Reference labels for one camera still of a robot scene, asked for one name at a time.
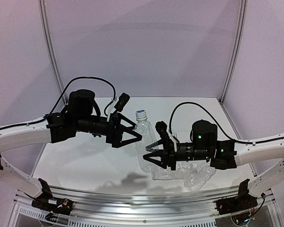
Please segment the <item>aluminium front rail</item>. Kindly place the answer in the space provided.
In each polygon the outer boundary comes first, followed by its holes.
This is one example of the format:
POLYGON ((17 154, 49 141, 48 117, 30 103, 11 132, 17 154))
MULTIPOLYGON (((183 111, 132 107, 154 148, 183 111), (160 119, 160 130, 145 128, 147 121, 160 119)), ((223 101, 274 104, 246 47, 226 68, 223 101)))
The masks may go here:
POLYGON ((221 215, 218 199, 234 196, 237 187, 218 190, 151 194, 113 195, 59 187, 53 195, 74 201, 70 215, 59 215, 55 222, 46 212, 31 206, 31 200, 18 192, 8 225, 10 227, 279 227, 274 196, 258 200, 257 213, 238 221, 239 213, 221 215))

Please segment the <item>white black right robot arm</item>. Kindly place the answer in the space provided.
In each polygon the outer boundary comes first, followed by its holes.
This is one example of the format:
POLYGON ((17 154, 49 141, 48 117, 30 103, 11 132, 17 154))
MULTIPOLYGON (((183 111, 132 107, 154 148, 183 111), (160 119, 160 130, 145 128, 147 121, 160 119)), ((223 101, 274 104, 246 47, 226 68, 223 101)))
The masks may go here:
POLYGON ((143 159, 161 168, 176 169, 180 161, 205 160, 218 170, 235 169, 245 164, 278 159, 278 162, 256 177, 240 183, 239 194, 260 197, 262 193, 284 181, 284 133, 256 140, 218 140, 218 126, 209 121, 193 123, 190 142, 178 142, 167 130, 164 122, 156 123, 160 140, 147 146, 149 150, 162 145, 163 148, 145 154, 143 159))

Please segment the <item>clear plastic bottle uncapped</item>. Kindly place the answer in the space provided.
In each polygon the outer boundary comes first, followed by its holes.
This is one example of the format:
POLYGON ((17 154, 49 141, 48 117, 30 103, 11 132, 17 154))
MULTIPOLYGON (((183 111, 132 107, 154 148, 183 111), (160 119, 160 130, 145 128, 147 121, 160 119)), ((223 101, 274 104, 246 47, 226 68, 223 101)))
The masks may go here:
POLYGON ((185 173, 184 187, 189 191, 200 190, 214 175, 216 169, 207 164, 199 165, 185 173))

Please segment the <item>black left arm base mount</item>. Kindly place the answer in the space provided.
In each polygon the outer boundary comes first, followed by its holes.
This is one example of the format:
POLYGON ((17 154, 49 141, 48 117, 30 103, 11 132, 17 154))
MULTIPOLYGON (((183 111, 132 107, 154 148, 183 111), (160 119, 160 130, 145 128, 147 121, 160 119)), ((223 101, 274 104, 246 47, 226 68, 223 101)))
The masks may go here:
POLYGON ((38 178, 41 183, 41 195, 34 198, 32 207, 43 211, 48 211, 45 220, 55 222, 59 214, 69 216, 72 212, 74 201, 67 198, 56 198, 53 196, 51 189, 46 181, 38 178))

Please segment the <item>white blue bottle cap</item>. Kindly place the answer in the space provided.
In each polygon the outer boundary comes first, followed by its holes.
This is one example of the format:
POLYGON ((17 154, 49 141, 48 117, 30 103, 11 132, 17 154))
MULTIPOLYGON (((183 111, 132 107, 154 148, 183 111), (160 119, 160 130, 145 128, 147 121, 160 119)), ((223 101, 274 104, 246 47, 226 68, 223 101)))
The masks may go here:
POLYGON ((146 121, 148 119, 147 112, 145 110, 138 110, 135 112, 136 120, 138 122, 146 121))

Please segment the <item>aluminium left corner post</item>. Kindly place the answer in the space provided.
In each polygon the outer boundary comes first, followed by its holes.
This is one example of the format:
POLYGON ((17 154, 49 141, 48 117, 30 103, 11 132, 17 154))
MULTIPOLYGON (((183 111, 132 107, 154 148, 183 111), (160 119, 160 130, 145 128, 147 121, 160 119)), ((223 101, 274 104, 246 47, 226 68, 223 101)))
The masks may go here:
POLYGON ((46 2, 45 0, 39 0, 39 11, 40 11, 40 19, 41 19, 41 24, 42 24, 42 29, 43 29, 43 34, 44 34, 44 39, 45 39, 45 45, 48 53, 48 58, 49 62, 53 71, 53 76, 57 84, 57 88, 59 93, 61 94, 62 91, 64 90, 64 85, 62 82, 62 78, 60 76, 58 64, 57 64, 57 59, 55 56, 55 51, 53 47, 53 42, 52 42, 52 36, 51 36, 51 31, 50 31, 50 25, 49 25, 49 19, 47 15, 47 8, 46 8, 46 2))

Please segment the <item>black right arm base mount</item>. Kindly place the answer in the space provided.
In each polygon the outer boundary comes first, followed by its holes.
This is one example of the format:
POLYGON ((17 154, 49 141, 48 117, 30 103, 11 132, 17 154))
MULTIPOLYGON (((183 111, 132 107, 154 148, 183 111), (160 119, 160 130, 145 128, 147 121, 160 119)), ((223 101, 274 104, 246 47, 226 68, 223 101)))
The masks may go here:
POLYGON ((263 201, 259 208, 255 210, 258 205, 257 198, 259 195, 252 195, 251 190, 249 189, 249 182, 250 179, 246 179, 239 184, 236 196, 229 198, 222 197, 215 202, 220 215, 252 209, 252 212, 249 214, 249 217, 252 217, 262 208, 266 200, 266 195, 264 193, 261 194, 263 201))

